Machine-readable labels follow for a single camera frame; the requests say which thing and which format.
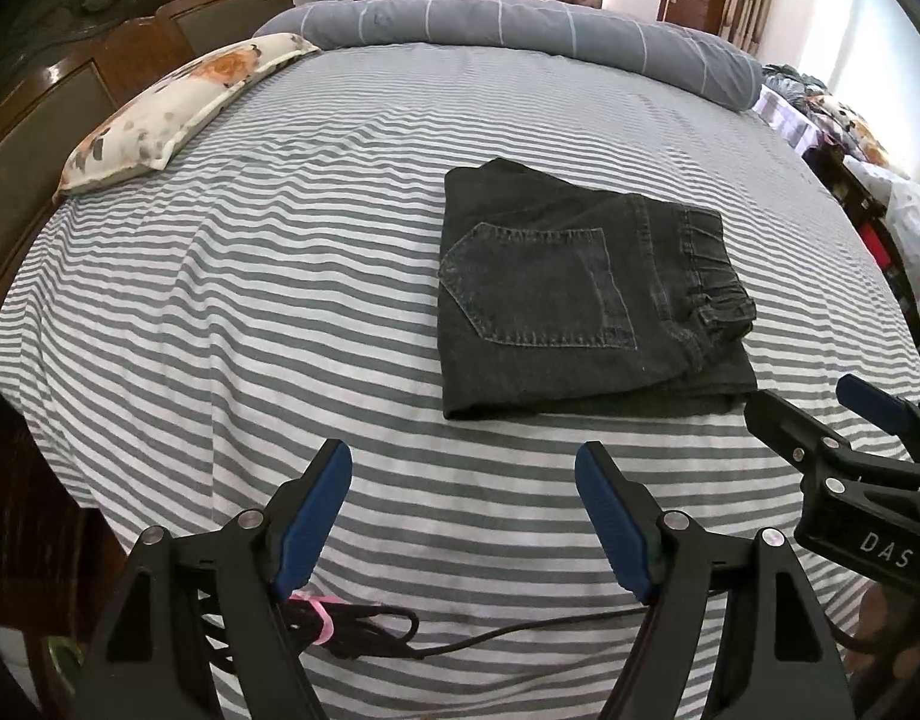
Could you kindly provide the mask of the black denim pants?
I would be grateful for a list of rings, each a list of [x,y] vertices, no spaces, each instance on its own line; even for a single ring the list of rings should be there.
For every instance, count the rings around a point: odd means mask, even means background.
[[[448,419],[693,416],[756,392],[756,304],[718,211],[455,167],[437,278]]]

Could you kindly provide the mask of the white patterned cloth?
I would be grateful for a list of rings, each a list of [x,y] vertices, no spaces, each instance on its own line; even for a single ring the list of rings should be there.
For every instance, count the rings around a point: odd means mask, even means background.
[[[844,160],[847,171],[885,207],[885,226],[898,247],[920,319],[920,184],[887,167]]]

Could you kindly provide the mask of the pile of colourful clothes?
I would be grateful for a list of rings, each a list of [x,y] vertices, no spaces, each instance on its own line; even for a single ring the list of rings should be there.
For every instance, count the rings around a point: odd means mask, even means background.
[[[818,78],[791,65],[762,67],[761,93],[753,110],[800,156],[830,146],[858,161],[891,166],[886,148],[864,117],[839,101]]]

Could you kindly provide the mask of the grey rolled blanket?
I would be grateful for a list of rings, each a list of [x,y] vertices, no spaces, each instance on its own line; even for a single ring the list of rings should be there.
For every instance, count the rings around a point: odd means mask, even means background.
[[[647,76],[730,110],[754,106],[762,67],[708,32],[558,0],[311,0],[261,36],[292,32],[323,50],[426,43],[531,50]]]

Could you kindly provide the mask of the floral white pillow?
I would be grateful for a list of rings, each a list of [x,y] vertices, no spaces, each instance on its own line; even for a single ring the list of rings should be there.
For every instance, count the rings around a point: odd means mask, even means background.
[[[290,32],[252,37],[190,60],[82,138],[62,166],[60,197],[165,169],[240,94],[318,47]]]

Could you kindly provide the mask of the brown wooden headboard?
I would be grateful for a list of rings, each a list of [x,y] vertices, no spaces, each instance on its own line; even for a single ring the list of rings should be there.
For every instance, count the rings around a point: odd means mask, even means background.
[[[290,0],[0,0],[0,307],[69,151],[160,76]]]

